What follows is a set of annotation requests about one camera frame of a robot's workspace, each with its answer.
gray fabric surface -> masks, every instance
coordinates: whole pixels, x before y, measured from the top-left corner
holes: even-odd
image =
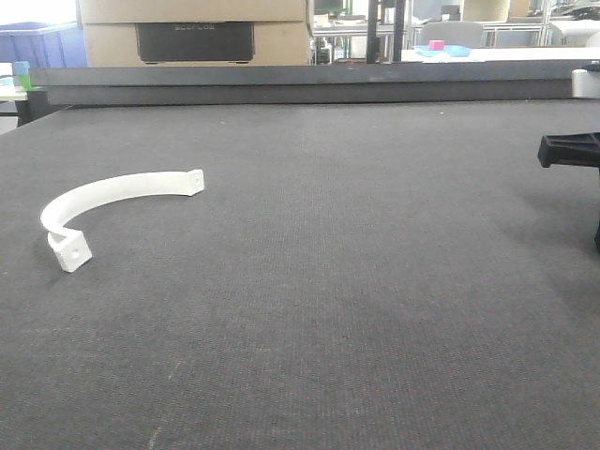
[[[0,448],[593,449],[600,102],[59,112],[0,137]],[[206,191],[38,215],[124,173]]]

white table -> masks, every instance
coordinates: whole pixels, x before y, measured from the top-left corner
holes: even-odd
[[[0,63],[0,75],[11,75],[12,65],[10,63]],[[13,85],[0,85],[0,101],[25,101],[26,92],[17,92]]]
[[[10,63],[0,63],[0,75],[11,75],[12,65]],[[17,108],[16,113],[2,113],[2,116],[18,117],[18,125],[24,125],[31,121],[31,112],[27,102],[26,92],[17,92],[15,86],[0,85],[0,101],[14,101]]]
[[[517,49],[473,49],[468,57],[451,57],[445,53],[432,57],[418,54],[416,50],[402,51],[402,61],[427,63],[470,61],[532,61],[550,59],[600,59],[600,48],[595,47],[523,47]]]

blue plastic bin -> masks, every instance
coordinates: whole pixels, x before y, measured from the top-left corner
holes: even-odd
[[[76,22],[0,25],[0,62],[14,61],[28,61],[32,68],[84,68],[83,30]]]

pink object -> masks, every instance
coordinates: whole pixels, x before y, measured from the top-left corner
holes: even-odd
[[[431,40],[429,42],[430,50],[443,50],[445,48],[445,43],[443,40]]]

white curved plastic part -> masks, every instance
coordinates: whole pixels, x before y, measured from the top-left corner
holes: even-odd
[[[204,190],[201,170],[191,172],[149,172],[117,176],[77,187],[50,202],[41,213],[48,230],[48,244],[61,267],[75,272],[92,258],[83,232],[65,228],[76,216],[103,204],[150,195],[188,195]]]

